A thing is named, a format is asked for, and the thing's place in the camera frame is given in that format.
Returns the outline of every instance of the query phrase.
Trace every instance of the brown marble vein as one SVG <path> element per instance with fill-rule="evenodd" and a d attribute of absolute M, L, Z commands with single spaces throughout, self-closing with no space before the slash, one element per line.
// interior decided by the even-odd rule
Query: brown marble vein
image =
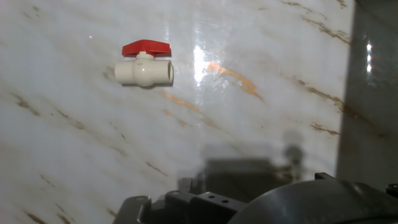
<path fill-rule="evenodd" d="M 327 18 L 325 15 L 323 15 L 322 13 L 320 13 L 320 12 L 314 12 L 313 9 L 310 9 L 310 8 L 308 8 L 308 7 L 304 7 L 304 6 L 302 6 L 301 4 L 299 4 L 299 3 L 296 3 L 296 2 L 285 2 L 285 1 L 282 1 L 282 0 L 280 0 L 280 1 L 281 1 L 281 3 L 283 3 L 283 4 L 287 4 L 287 5 L 290 5 L 290 6 L 295 6 L 295 7 L 297 7 L 297 8 L 304 9 L 304 10 L 307 11 L 307 14 L 309 14 L 309 13 L 315 13 L 315 14 L 321 15 L 325 20 L 328 19 L 328 18 Z"/>
<path fill-rule="evenodd" d="M 331 96 L 327 93 L 319 91 L 314 87 L 306 86 L 307 83 L 303 82 L 301 80 L 296 80 L 296 81 L 300 86 L 304 86 L 304 88 L 308 92 L 314 93 L 314 94 L 318 95 L 320 98 L 323 98 L 324 100 L 331 100 L 331 101 L 335 102 L 334 105 L 337 106 L 339 110 L 341 110 L 345 115 L 349 116 L 350 118 L 359 119 L 359 120 L 367 123 L 368 125 L 372 126 L 373 128 L 376 127 L 372 122 L 370 122 L 370 120 L 368 120 L 365 116 L 360 114 L 358 111 L 352 109 L 352 107 L 350 107 L 349 105 L 344 103 L 343 100 L 341 100 L 340 98 L 338 98 L 336 96 Z"/>
<path fill-rule="evenodd" d="M 59 219 L 61 219 L 61 221 L 62 221 L 64 224 L 70 224 L 70 221 L 69 221 L 66 217 L 64 217 L 63 215 L 57 214 L 57 216 L 59 217 Z"/>
<path fill-rule="evenodd" d="M 116 212 L 114 212 L 112 209 L 110 209 L 110 208 L 106 208 L 106 211 L 110 214 L 110 215 L 112 215 L 113 217 L 115 217 L 116 218 L 116 216 L 118 215 Z"/>
<path fill-rule="evenodd" d="M 39 217 L 37 217 L 29 212 L 25 212 L 25 214 L 38 224 L 47 224 L 45 221 L 41 220 Z"/>
<path fill-rule="evenodd" d="M 28 102 L 26 102 L 21 96 L 18 96 L 17 94 L 14 93 L 10 94 L 19 100 L 19 102 L 17 103 L 18 106 L 28 109 L 35 116 L 40 116 L 40 113 L 36 109 L 34 109 L 30 104 L 28 104 Z"/>
<path fill-rule="evenodd" d="M 55 186 L 47 179 L 45 178 L 43 175 L 40 175 L 40 177 L 45 180 L 49 185 L 51 185 L 53 188 L 55 188 Z"/>
<path fill-rule="evenodd" d="M 314 129 L 316 131 L 327 131 L 331 135 L 336 135 L 336 134 L 340 135 L 337 131 L 330 131 L 330 130 L 323 128 L 323 125 L 314 123 L 314 125 L 310 125 L 310 127 L 312 127 L 312 129 Z"/>
<path fill-rule="evenodd" d="M 347 7 L 344 0 L 337 0 L 337 1 L 340 3 L 340 8 L 344 9 L 345 7 Z"/>
<path fill-rule="evenodd" d="M 174 114 L 172 114 L 169 110 L 164 110 L 164 113 L 167 115 L 171 115 L 173 116 L 175 119 L 177 119 L 177 121 L 181 124 L 181 127 L 184 127 L 185 125 L 187 125 L 187 123 L 183 120 L 181 120 L 180 118 L 176 117 Z"/>
<path fill-rule="evenodd" d="M 302 16 L 302 19 L 307 21 L 310 24 L 314 24 L 314 25 L 318 26 L 320 32 L 324 32 L 324 33 L 328 34 L 329 36 L 331 36 L 332 38 L 336 37 L 337 39 L 339 39 L 339 40 L 343 41 L 344 43 L 351 46 L 351 42 L 348 41 L 349 37 L 347 37 L 347 33 L 343 32 L 341 30 L 338 30 L 337 32 L 333 32 L 331 29 L 327 28 L 321 22 L 315 22 L 315 21 L 312 21 L 311 19 L 308 19 L 303 16 Z"/>
<path fill-rule="evenodd" d="M 84 130 L 86 131 L 90 136 L 92 136 L 95 140 L 97 140 L 99 143 L 104 144 L 105 146 L 109 147 L 110 149 L 114 149 L 115 151 L 117 151 L 118 153 L 120 153 L 120 155 L 126 157 L 128 156 L 128 153 L 121 149 L 119 146 L 117 146 L 117 144 L 113 144 L 112 143 L 112 139 L 108 139 L 108 138 L 104 138 L 102 135 L 100 135 L 99 133 L 97 133 L 96 131 L 92 131 L 90 129 L 88 129 L 82 122 L 77 121 L 71 117 L 69 117 L 68 115 L 66 115 L 65 113 L 62 113 L 60 110 L 58 110 L 57 108 L 55 108 L 55 110 L 62 116 L 64 117 L 73 127 L 75 127 L 78 130 Z"/>
<path fill-rule="evenodd" d="M 154 166 L 153 166 L 152 164 L 150 164 L 149 162 L 147 162 L 147 165 L 148 165 L 150 168 L 152 168 L 152 169 L 156 170 L 157 172 L 160 172 L 160 173 L 163 174 L 164 176 L 168 177 L 167 174 L 163 173 L 159 168 L 154 167 Z"/>
<path fill-rule="evenodd" d="M 186 107 L 190 108 L 191 110 L 202 115 L 203 117 L 202 117 L 202 119 L 200 119 L 201 122 L 211 126 L 212 128 L 221 130 L 221 128 L 219 126 L 217 126 L 213 120 L 211 120 L 209 117 L 207 117 L 207 115 L 205 115 L 203 112 L 201 112 L 196 106 L 193 106 L 191 103 L 189 103 L 183 99 L 180 99 L 170 93 L 162 92 L 162 94 L 164 96 L 166 96 L 168 99 L 172 100 L 174 103 L 176 103 L 178 105 L 186 106 Z M 172 113 L 170 111 L 165 111 L 165 113 L 167 115 L 172 115 Z"/>
<path fill-rule="evenodd" d="M 166 92 L 162 92 L 162 95 L 164 95 L 166 98 L 172 100 L 174 103 L 176 103 L 178 105 L 186 106 L 187 108 L 190 108 L 191 110 L 205 116 L 205 114 L 202 113 L 196 106 L 193 106 L 191 103 L 189 103 L 183 99 L 180 99 L 180 98 L 178 98 L 170 93 L 166 93 Z"/>
<path fill-rule="evenodd" d="M 23 12 L 23 14 L 24 14 L 24 16 L 25 16 L 26 18 L 31 19 L 31 17 L 30 17 L 26 12 Z"/>
<path fill-rule="evenodd" d="M 208 69 L 215 69 L 218 71 L 218 73 L 220 75 L 222 74 L 228 74 L 231 75 L 235 78 L 237 78 L 241 83 L 241 89 L 243 90 L 243 92 L 245 93 L 249 93 L 250 95 L 253 95 L 257 98 L 259 98 L 261 101 L 264 102 L 264 100 L 262 99 L 262 97 L 260 95 L 258 95 L 254 90 L 257 88 L 250 80 L 248 80 L 247 78 L 242 77 L 241 75 L 232 72 L 231 70 L 228 70 L 220 65 L 217 65 L 215 63 L 209 63 L 208 64 Z"/>

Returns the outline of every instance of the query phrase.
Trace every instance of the pvc ball valve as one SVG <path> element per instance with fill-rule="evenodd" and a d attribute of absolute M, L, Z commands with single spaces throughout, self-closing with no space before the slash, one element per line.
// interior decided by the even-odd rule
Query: pvc ball valve
<path fill-rule="evenodd" d="M 114 68 L 121 84 L 151 86 L 172 83 L 173 65 L 170 60 L 155 60 L 158 55 L 171 54 L 170 45 L 153 40 L 138 40 L 123 47 L 122 55 L 136 57 L 134 61 L 119 62 Z"/>

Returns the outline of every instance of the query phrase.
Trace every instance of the metal machine part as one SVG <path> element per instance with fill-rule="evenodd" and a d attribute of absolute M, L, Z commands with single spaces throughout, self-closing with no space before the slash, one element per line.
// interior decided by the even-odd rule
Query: metal machine part
<path fill-rule="evenodd" d="M 276 188 L 246 204 L 211 192 L 191 194 L 192 180 L 183 179 L 164 200 L 126 199 L 114 224 L 398 223 L 397 186 L 388 185 L 384 194 L 317 173 L 314 181 Z"/>

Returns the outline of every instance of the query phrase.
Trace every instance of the white marble wall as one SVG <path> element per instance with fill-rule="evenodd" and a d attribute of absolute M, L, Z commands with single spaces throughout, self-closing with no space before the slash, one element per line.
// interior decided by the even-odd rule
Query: white marble wall
<path fill-rule="evenodd" d="M 111 223 L 208 159 L 334 174 L 352 0 L 0 0 L 0 223 Z M 168 42 L 173 86 L 121 86 Z"/>

